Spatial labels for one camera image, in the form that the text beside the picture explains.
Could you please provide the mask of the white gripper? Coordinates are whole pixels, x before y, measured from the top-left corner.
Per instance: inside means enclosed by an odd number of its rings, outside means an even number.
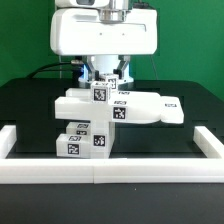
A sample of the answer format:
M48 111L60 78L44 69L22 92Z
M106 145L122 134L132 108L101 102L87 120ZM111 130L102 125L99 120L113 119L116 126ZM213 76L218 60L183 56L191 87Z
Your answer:
M157 11L133 9L121 23L103 23L94 9L57 10L52 18L50 47L62 56L119 55L113 70L122 80L129 55L153 54L157 49ZM89 82L99 79L93 56L85 57Z

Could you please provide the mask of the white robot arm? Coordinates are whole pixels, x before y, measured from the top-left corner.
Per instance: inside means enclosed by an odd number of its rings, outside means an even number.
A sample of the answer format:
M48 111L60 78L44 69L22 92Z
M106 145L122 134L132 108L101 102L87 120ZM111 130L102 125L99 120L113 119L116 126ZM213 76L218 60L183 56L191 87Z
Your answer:
M81 83L112 74L131 83L130 57L157 49L157 11L133 0L55 0L50 47L83 62Z

